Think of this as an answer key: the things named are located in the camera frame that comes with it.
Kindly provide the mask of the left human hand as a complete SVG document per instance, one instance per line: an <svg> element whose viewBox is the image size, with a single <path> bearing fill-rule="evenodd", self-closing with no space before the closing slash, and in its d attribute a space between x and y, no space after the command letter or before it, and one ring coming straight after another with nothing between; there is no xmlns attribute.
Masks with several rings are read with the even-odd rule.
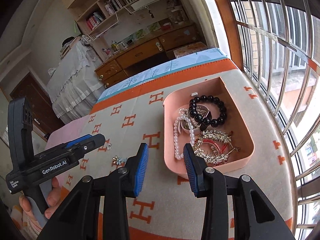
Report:
<svg viewBox="0 0 320 240"><path fill-rule="evenodd" d="M52 191L48 194L47 197L47 203L49 208L45 211L44 215L47 219L50 219L53 213L57 210L59 205L61 204L61 187L59 185L59 181L56 177L52 179ZM31 204L29 203L28 198L26 198L24 195L19 196L19 204L25 214L31 219L31 221L40 226L37 219L35 218L32 209Z"/></svg>

